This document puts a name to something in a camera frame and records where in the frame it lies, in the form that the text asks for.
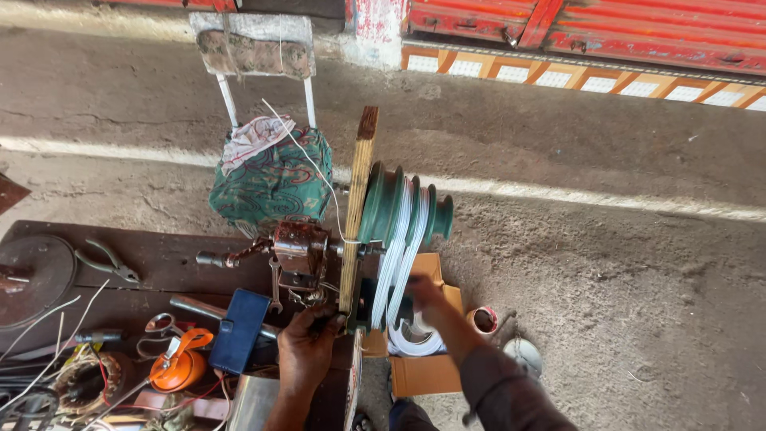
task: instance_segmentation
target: wrench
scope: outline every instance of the wrench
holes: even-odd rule
[[[277,314],[282,312],[282,304],[280,304],[280,261],[277,258],[271,258],[269,260],[269,266],[271,267],[271,284],[273,296],[271,304],[269,305],[269,312],[277,310]]]

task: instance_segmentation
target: cardboard box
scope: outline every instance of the cardboard box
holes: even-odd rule
[[[427,275],[439,286],[444,297],[461,314],[460,289],[444,284],[438,253],[421,253],[415,258],[411,274]],[[364,357],[387,357],[391,363],[391,385],[395,396],[461,392],[460,373],[448,354],[426,357],[388,356],[388,333],[372,331],[362,340]]]

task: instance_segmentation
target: tiled wall border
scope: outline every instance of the tiled wall border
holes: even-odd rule
[[[402,70],[766,111],[766,87],[405,45]]]

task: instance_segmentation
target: sleeve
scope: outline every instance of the sleeve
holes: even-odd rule
[[[479,346],[468,354],[460,382],[484,429],[576,430],[527,372],[494,347]]]

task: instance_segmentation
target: concrete floor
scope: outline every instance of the concrete floor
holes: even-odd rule
[[[40,219],[238,235],[207,206],[207,168],[6,151],[0,159],[2,172],[34,190],[0,216],[2,231]],[[466,309],[516,315],[495,342],[518,328],[536,343],[546,390],[582,429],[761,428],[766,225],[454,197],[453,238],[430,248],[446,281],[461,287]],[[365,360],[359,407],[378,429],[387,373],[385,359]],[[462,429],[462,395],[417,401],[440,429]]]
[[[194,46],[23,28],[0,35],[0,145],[34,138],[27,147],[201,163],[220,154],[226,110]],[[766,206],[760,112],[335,61],[317,69],[317,122],[337,166],[350,166],[359,116],[374,104],[376,159],[421,175]],[[231,86],[242,121],[268,112],[264,97],[306,123],[299,81]]]
[[[0,142],[168,160],[220,153],[224,106],[192,46],[0,33]],[[766,206],[763,113],[333,61],[318,69],[318,122],[337,166],[350,164],[358,116],[375,104],[375,158],[411,172]],[[236,87],[242,119],[264,112],[260,97],[305,123],[301,83]],[[0,150],[0,171],[34,191],[0,215],[0,232],[27,218],[237,235],[207,207],[209,168]],[[496,342],[518,328],[538,345],[546,390],[582,429],[766,423],[766,225],[454,197],[453,238],[430,247],[446,281],[466,308],[516,315]],[[378,429],[387,372],[385,360],[364,363],[359,406]],[[440,429],[462,429],[460,394],[418,402]]]

